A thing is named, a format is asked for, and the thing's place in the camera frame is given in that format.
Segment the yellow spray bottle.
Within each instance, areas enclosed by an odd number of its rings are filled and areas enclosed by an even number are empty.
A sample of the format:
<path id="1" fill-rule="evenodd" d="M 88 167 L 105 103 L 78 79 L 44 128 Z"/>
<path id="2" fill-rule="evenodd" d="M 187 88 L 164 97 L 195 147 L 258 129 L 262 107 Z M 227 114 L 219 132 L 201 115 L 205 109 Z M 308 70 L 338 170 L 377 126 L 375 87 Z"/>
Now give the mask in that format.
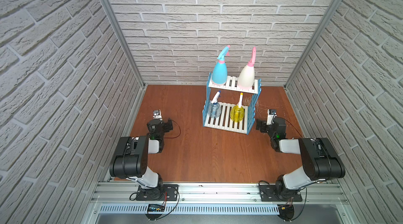
<path id="1" fill-rule="evenodd" d="M 245 116 L 245 109 L 242 106 L 242 100 L 243 100 L 243 93 L 240 94 L 239 102 L 232 108 L 230 112 L 230 118 L 235 123 L 242 121 Z"/>

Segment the clear spray bottle blue nozzle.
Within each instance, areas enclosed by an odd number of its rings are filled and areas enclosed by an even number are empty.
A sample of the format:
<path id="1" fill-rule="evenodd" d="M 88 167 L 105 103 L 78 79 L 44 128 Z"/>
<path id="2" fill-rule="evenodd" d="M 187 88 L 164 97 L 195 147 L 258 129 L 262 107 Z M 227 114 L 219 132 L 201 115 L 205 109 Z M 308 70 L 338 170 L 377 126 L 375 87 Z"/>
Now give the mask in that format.
<path id="1" fill-rule="evenodd" d="M 209 108 L 208 108 L 208 115 L 212 118 L 212 119 L 218 119 L 221 115 L 221 105 L 218 103 L 218 98 L 220 97 L 220 91 L 217 91 L 217 93 L 215 94 L 215 96 L 213 97 L 212 101 L 209 104 Z"/>

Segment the white spray bottle pink nozzle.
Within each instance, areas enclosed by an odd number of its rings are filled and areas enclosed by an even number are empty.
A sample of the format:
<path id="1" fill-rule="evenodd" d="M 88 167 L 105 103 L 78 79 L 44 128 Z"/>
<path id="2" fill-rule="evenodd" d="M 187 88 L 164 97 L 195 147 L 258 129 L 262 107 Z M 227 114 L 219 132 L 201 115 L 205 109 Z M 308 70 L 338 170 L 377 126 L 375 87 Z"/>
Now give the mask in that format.
<path id="1" fill-rule="evenodd" d="M 251 59 L 248 61 L 247 65 L 241 71 L 238 77 L 238 87 L 244 90 L 253 87 L 255 82 L 255 60 L 256 60 L 256 47 L 253 47 Z"/>

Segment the teal spray bottle pink trim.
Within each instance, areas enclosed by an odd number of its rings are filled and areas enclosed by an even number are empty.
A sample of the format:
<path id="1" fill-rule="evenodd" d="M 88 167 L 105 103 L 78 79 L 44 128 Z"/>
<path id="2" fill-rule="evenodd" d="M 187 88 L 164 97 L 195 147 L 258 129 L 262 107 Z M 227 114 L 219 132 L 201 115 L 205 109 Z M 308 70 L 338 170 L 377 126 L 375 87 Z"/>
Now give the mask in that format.
<path id="1" fill-rule="evenodd" d="M 216 63 L 212 73 L 212 82 L 216 85 L 224 85 L 227 82 L 228 71 L 225 63 L 225 56 L 229 55 L 229 49 L 230 45 L 227 45 L 217 57 L 218 62 Z"/>

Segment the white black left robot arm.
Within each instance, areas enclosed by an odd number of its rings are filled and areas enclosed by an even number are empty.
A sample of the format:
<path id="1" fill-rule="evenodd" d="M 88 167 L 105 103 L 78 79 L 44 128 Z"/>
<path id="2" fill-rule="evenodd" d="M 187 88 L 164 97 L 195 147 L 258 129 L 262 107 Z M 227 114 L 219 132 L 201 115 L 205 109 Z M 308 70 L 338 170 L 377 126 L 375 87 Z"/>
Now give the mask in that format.
<path id="1" fill-rule="evenodd" d="M 148 155 L 158 154 L 164 148 L 164 135 L 173 130 L 172 120 L 152 119 L 149 132 L 139 137 L 121 137 L 109 165 L 112 177 L 138 183 L 142 189 L 161 189 L 160 174 L 148 167 Z"/>

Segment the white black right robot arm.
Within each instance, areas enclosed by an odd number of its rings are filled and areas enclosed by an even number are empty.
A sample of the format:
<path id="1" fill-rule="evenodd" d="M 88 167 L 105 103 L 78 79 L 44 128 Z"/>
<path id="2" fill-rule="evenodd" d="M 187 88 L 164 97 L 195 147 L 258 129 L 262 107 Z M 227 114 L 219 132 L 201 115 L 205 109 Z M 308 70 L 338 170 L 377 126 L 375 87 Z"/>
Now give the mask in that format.
<path id="1" fill-rule="evenodd" d="M 257 120 L 256 129 L 270 136 L 271 147 L 279 153 L 301 156 L 302 166 L 278 177 L 274 192 L 278 197 L 297 193 L 318 181 L 343 178 L 346 168 L 327 138 L 286 139 L 285 119 L 274 117 L 267 122 Z"/>

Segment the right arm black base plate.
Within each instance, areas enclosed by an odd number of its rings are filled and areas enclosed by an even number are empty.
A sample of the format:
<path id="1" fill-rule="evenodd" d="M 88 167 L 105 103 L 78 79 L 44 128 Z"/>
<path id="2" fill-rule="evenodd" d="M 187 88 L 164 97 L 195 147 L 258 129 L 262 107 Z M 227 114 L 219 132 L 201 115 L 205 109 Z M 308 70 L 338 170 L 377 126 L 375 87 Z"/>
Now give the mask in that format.
<path id="1" fill-rule="evenodd" d="M 260 184 L 258 185 L 260 198 L 262 202 L 302 202 L 302 196 L 299 190 L 280 189 L 276 185 Z"/>

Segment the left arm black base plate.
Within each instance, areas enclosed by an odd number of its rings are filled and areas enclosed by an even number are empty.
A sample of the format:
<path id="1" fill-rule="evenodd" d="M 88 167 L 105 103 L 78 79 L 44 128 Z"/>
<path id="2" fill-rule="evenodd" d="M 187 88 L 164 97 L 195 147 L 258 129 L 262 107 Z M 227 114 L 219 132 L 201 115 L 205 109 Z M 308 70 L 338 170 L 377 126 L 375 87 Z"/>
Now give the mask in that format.
<path id="1" fill-rule="evenodd" d="M 175 202 L 178 200 L 178 184 L 163 184 L 161 187 L 144 189 L 139 188 L 137 190 L 136 197 L 131 200 L 137 201 L 168 201 Z"/>

